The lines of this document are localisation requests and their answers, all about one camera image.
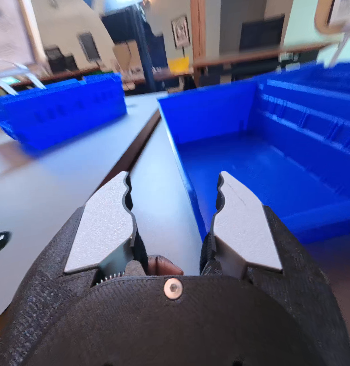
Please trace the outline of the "black tripod stand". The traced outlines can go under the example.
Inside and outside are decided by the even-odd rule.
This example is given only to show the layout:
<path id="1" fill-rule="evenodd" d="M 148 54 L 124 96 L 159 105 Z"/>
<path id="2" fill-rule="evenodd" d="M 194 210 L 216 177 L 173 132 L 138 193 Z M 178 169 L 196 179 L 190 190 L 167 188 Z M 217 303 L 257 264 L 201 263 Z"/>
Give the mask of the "black tripod stand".
<path id="1" fill-rule="evenodd" d="M 146 86 L 150 93 L 154 93 L 156 92 L 156 85 L 152 71 L 152 62 L 148 52 L 141 13 L 137 4 L 130 6 L 129 14 L 132 22 L 135 41 L 139 51 Z"/>

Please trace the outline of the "white document stand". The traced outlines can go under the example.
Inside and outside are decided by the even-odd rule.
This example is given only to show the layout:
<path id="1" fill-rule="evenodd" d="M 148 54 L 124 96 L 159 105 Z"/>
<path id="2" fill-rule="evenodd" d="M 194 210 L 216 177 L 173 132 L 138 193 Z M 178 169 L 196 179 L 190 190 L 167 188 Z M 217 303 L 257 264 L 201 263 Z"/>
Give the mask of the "white document stand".
<path id="1" fill-rule="evenodd" d="M 35 87 L 39 89 L 46 89 L 45 85 L 30 71 L 27 66 L 19 63 L 13 63 L 0 58 L 0 87 L 10 95 L 18 95 L 18 92 L 14 90 L 7 82 L 6 79 L 14 78 L 17 76 L 25 76 L 28 78 Z"/>

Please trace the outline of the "wooden top office desk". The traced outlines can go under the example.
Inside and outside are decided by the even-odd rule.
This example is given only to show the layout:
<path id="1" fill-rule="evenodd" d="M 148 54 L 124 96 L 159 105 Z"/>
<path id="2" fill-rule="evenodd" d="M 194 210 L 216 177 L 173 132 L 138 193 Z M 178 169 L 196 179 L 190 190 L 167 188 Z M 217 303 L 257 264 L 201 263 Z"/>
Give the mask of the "wooden top office desk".
<path id="1" fill-rule="evenodd" d="M 165 69 L 161 69 L 160 71 L 155 71 L 153 73 L 153 77 L 154 80 L 156 82 L 163 82 L 165 80 L 171 80 L 171 79 L 180 79 L 180 78 L 184 78 L 186 76 L 193 76 L 194 75 L 194 70 L 193 68 L 189 68 L 185 71 L 182 72 L 171 72 L 169 68 L 165 68 Z M 145 85 L 146 84 L 146 80 L 144 75 L 136 73 L 134 75 L 130 75 L 128 73 L 125 73 L 124 75 L 121 76 L 122 79 L 122 83 L 125 85 Z"/>
<path id="2" fill-rule="evenodd" d="M 212 66 L 227 66 L 240 62 L 253 62 L 257 60 L 266 60 L 286 53 L 306 53 L 315 50 L 321 50 L 331 45 L 337 44 L 338 41 L 319 42 L 319 43 L 305 43 L 292 46 L 278 47 L 266 50 L 256 50 L 251 52 L 238 52 L 216 58 L 200 58 L 193 62 L 194 81 L 196 86 L 200 86 L 200 76 L 204 74 L 207 67 Z"/>

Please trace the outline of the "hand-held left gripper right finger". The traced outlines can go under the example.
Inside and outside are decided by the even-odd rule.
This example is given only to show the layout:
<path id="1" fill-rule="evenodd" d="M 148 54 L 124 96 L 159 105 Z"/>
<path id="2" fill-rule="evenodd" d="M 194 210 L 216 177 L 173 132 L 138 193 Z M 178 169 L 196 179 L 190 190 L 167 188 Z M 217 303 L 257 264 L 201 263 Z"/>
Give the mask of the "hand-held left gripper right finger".
<path id="1" fill-rule="evenodd" d="M 216 209 L 210 239 L 223 275 L 242 279 L 248 268 L 282 272 L 262 202 L 226 171 L 218 177 Z"/>

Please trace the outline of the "wooden workshop desk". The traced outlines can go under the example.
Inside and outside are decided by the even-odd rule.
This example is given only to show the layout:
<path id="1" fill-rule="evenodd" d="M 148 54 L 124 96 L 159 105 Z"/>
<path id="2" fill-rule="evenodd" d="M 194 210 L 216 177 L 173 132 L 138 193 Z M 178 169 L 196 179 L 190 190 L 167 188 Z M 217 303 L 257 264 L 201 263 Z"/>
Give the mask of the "wooden workshop desk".
<path id="1" fill-rule="evenodd" d="M 38 79 L 43 84 L 46 84 L 46 83 L 52 83 L 54 81 L 63 81 L 63 80 L 72 79 L 72 78 L 82 78 L 84 76 L 93 75 L 99 71 L 101 71 L 101 69 L 99 67 L 91 67 L 91 68 L 84 68 L 84 69 L 75 70 L 75 71 L 64 71 L 64 72 L 56 73 L 56 74 L 49 75 L 49 76 L 42 76 L 42 77 L 39 77 Z"/>

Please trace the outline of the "grey framed tablet screen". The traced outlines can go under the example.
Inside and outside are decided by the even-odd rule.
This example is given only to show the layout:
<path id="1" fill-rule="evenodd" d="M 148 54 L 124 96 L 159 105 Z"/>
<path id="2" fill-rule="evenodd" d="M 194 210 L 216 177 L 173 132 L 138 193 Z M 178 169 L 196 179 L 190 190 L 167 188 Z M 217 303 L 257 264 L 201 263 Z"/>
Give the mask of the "grey framed tablet screen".
<path id="1" fill-rule="evenodd" d="M 77 39 L 79 41 L 79 44 L 84 52 L 87 61 L 95 63 L 101 61 L 101 56 L 95 44 L 93 35 L 90 32 L 78 34 Z"/>

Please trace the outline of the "blue plastic bin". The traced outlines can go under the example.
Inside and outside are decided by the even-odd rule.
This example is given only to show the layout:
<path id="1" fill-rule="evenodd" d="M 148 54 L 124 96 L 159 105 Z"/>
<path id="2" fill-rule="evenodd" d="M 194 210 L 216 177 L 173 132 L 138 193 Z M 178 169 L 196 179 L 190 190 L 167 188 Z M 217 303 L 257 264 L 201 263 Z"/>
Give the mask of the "blue plastic bin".
<path id="1" fill-rule="evenodd" d="M 332 68 L 323 64 L 306 63 L 299 69 L 282 69 L 255 77 L 258 81 L 277 80 L 350 94 L 350 62 L 337 63 Z"/>
<path id="2" fill-rule="evenodd" d="M 350 93 L 275 79 L 159 99 L 201 235 L 228 172 L 301 243 L 350 234 Z"/>
<path id="3" fill-rule="evenodd" d="M 112 72 L 0 97 L 0 128 L 24 148 L 38 152 L 126 113 L 121 75 Z"/>

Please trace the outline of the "black white marker sign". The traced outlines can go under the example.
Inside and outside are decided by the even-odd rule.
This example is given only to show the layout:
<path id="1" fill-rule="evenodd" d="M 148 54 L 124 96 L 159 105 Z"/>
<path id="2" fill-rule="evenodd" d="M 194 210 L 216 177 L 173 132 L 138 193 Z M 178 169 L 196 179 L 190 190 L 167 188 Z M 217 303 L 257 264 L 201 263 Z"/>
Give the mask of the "black white marker sign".
<path id="1" fill-rule="evenodd" d="M 181 49 L 185 57 L 185 48 L 191 45 L 188 19 L 186 15 L 179 16 L 171 21 L 173 40 L 176 49 Z"/>

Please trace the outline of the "black office chair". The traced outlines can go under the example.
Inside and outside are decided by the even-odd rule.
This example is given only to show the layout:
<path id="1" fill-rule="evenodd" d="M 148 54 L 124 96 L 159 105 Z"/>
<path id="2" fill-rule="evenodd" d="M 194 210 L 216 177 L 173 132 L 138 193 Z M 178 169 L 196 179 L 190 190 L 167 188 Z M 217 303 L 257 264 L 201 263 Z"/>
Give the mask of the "black office chair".
<path id="1" fill-rule="evenodd" d="M 285 14 L 281 14 L 259 21 L 242 23 L 239 51 L 280 46 L 284 20 Z"/>

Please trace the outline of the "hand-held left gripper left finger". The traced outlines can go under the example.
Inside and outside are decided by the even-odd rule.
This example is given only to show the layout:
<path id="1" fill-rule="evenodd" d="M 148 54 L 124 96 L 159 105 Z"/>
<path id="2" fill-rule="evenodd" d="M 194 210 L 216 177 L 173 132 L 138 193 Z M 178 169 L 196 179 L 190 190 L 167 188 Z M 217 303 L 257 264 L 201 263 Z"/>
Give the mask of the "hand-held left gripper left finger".
<path id="1" fill-rule="evenodd" d="M 104 275 L 123 274 L 133 260 L 137 233 L 131 212 L 130 177 L 120 172 L 86 202 L 64 273 L 99 269 Z"/>

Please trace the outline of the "yellow plastic bin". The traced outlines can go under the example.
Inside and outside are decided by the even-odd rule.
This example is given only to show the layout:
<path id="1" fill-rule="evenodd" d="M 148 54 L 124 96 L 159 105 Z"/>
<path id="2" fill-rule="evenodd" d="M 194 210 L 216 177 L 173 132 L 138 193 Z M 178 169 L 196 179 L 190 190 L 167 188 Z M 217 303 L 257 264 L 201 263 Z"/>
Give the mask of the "yellow plastic bin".
<path id="1" fill-rule="evenodd" d="M 185 74 L 190 69 L 189 56 L 178 57 L 168 60 L 168 68 L 172 74 Z"/>

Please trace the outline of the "instruction sign on white stand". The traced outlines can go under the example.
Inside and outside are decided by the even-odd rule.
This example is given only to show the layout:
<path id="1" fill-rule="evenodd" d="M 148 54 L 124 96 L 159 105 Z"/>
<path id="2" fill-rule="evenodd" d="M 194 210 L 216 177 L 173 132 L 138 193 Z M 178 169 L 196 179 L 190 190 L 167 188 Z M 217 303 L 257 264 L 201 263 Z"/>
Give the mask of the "instruction sign on white stand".
<path id="1" fill-rule="evenodd" d="M 315 28 L 325 35 L 343 34 L 328 67 L 332 68 L 350 39 L 350 0 L 319 0 Z"/>

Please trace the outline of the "person's left hand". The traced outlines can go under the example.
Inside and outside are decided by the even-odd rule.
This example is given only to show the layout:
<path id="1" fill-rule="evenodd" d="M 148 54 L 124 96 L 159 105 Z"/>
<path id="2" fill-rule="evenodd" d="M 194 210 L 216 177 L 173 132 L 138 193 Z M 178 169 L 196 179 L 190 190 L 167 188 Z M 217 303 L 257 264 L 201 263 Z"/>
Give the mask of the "person's left hand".
<path id="1" fill-rule="evenodd" d="M 149 276 L 182 276 L 184 272 L 169 259 L 161 255 L 148 256 L 147 275 Z"/>

